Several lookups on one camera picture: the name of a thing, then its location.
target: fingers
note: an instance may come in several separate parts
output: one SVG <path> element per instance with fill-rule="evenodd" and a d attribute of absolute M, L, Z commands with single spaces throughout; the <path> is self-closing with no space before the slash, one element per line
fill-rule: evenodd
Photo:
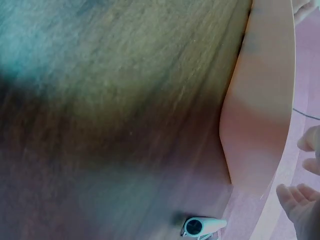
<path fill-rule="evenodd" d="M 309 3 L 300 7 L 296 13 L 294 13 L 295 25 L 301 23 L 310 13 L 317 8 L 316 1 L 312 0 Z"/>
<path fill-rule="evenodd" d="M 316 145 L 319 145 L 319 143 L 316 143 L 316 134 L 319 133 L 318 130 L 319 126 L 313 126 L 310 127 L 304 135 L 298 140 L 297 146 L 299 149 L 305 151 L 305 152 L 313 152 L 316 149 Z"/>
<path fill-rule="evenodd" d="M 297 220 L 297 216 L 295 213 L 299 208 L 299 203 L 296 201 L 289 188 L 287 188 L 283 184 L 279 185 L 276 188 L 276 194 L 287 217 L 294 223 Z"/>
<path fill-rule="evenodd" d="M 298 204 L 304 206 L 309 203 L 309 200 L 306 199 L 306 197 L 299 191 L 297 187 L 289 186 L 288 189 Z"/>
<path fill-rule="evenodd" d="M 299 184 L 296 188 L 308 201 L 313 202 L 320 200 L 320 192 L 314 190 L 313 188 L 305 184 Z"/>
<path fill-rule="evenodd" d="M 293 13 L 296 14 L 300 8 L 309 2 L 310 0 L 292 0 Z"/>
<path fill-rule="evenodd" d="M 302 167 L 316 175 L 320 176 L 320 161 L 315 158 L 308 158 L 303 161 Z"/>

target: pink surface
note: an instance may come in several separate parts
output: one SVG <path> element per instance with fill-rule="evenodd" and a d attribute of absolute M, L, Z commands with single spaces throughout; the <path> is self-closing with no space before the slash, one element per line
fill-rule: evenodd
<path fill-rule="evenodd" d="M 296 28 L 296 82 L 294 108 L 320 118 L 320 12 L 315 11 Z M 302 161 L 311 153 L 297 152 L 295 142 L 301 132 L 311 126 L 320 125 L 319 120 L 307 118 L 293 112 L 285 154 L 281 161 L 286 165 L 297 162 L 292 185 L 306 183 L 320 190 L 320 177 L 302 168 Z M 222 240 L 249 240 L 261 217 L 269 192 L 262 199 L 234 191 L 225 211 L 228 226 L 222 231 Z M 296 239 L 293 225 L 282 211 L 268 240 Z"/>

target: cable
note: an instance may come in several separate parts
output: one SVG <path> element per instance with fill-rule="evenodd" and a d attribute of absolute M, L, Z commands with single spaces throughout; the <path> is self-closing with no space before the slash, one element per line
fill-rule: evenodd
<path fill-rule="evenodd" d="M 318 118 L 318 117 L 307 115 L 307 114 L 305 114 L 305 113 L 303 113 L 303 112 L 301 112 L 301 111 L 299 111 L 299 110 L 297 110 L 297 109 L 295 109 L 295 108 L 293 108 L 292 110 L 293 110 L 293 111 L 296 111 L 297 113 L 299 113 L 299 114 L 301 114 L 301 115 L 303 115 L 303 116 L 305 116 L 305 117 L 307 117 L 307 118 L 315 119 L 315 120 L 320 121 L 320 118 Z"/>

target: person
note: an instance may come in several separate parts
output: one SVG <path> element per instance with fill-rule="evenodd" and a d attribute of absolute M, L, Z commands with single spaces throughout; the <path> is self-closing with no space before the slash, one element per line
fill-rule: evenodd
<path fill-rule="evenodd" d="M 301 23 L 318 6 L 317 0 L 292 0 L 294 24 Z"/>
<path fill-rule="evenodd" d="M 320 125 L 311 127 L 297 143 L 303 151 L 314 151 L 315 158 L 306 159 L 303 167 L 320 176 Z M 305 184 L 276 188 L 287 217 L 293 222 L 297 240 L 320 240 L 320 192 Z"/>

